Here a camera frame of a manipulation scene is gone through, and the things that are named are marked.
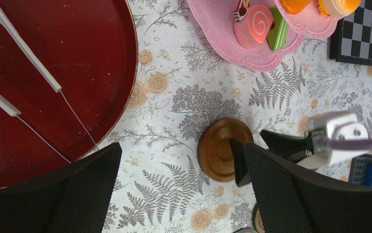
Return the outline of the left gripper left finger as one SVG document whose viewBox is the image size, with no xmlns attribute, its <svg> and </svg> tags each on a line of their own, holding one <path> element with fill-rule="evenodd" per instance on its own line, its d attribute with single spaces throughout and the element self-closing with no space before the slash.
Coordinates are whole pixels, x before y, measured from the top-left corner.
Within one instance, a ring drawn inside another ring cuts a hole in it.
<svg viewBox="0 0 372 233">
<path fill-rule="evenodd" d="M 33 179 L 0 188 L 0 233 L 100 233 L 122 149 L 107 147 Z"/>
</svg>

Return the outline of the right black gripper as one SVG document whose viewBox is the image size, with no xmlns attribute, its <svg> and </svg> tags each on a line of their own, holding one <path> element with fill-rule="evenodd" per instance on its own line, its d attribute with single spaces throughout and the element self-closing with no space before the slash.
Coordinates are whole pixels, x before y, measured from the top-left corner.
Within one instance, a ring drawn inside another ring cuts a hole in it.
<svg viewBox="0 0 372 233">
<path fill-rule="evenodd" d="M 314 146 L 310 139 L 262 130 L 260 136 L 275 155 L 292 163 L 298 163 L 314 154 Z M 235 182 L 242 187 L 251 182 L 245 158 L 246 145 L 237 139 L 229 139 L 230 148 L 234 158 Z"/>
</svg>

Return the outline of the dark brown wooden coaster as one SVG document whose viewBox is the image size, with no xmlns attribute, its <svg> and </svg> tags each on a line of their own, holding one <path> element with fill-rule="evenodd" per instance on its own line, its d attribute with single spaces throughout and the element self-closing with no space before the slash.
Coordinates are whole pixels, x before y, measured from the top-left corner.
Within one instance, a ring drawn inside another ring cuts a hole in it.
<svg viewBox="0 0 372 233">
<path fill-rule="evenodd" d="M 265 233 L 258 205 L 255 205 L 253 208 L 252 225 L 256 232 Z"/>
</svg>

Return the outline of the light brown wooden coaster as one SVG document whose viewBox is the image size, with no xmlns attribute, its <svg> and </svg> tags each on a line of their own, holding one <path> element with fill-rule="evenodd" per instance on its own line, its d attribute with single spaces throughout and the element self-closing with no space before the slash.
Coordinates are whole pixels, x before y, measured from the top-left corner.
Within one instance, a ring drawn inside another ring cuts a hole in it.
<svg viewBox="0 0 372 233">
<path fill-rule="evenodd" d="M 247 144 L 253 142 L 249 127 L 235 118 L 222 118 L 210 124 L 201 135 L 197 159 L 201 170 L 217 182 L 235 179 L 235 159 L 230 139 Z"/>
</svg>

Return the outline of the orange round cookie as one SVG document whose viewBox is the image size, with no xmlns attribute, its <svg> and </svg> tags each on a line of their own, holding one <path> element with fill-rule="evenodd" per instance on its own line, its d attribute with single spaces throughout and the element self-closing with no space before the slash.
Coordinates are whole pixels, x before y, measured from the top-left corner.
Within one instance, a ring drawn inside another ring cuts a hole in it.
<svg viewBox="0 0 372 233">
<path fill-rule="evenodd" d="M 279 0 L 281 6 L 288 14 L 298 14 L 307 7 L 312 0 Z"/>
</svg>

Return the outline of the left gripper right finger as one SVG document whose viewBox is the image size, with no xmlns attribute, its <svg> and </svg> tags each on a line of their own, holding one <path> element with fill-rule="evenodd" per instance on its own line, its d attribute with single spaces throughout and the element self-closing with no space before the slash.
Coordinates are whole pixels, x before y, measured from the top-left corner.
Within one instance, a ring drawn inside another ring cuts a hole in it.
<svg viewBox="0 0 372 233">
<path fill-rule="evenodd" d="M 267 233 L 372 233 L 372 187 L 319 174 L 249 143 L 245 158 Z"/>
</svg>

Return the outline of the dark red round tray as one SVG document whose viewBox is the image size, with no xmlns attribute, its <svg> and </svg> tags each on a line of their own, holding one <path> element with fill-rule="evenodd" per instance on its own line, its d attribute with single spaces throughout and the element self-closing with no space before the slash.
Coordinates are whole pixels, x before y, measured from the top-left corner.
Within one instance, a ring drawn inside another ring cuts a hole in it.
<svg viewBox="0 0 372 233">
<path fill-rule="evenodd" d="M 0 188 L 92 151 L 126 108 L 137 52 L 126 0 L 0 0 Z"/>
</svg>

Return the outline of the orange pancake stack toy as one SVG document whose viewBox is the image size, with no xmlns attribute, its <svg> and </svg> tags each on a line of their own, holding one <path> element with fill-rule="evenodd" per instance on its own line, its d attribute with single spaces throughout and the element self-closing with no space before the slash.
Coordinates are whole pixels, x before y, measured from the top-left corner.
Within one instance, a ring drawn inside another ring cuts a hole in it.
<svg viewBox="0 0 372 233">
<path fill-rule="evenodd" d="M 318 0 L 318 8 L 322 15 L 346 17 L 353 13 L 361 0 Z"/>
</svg>

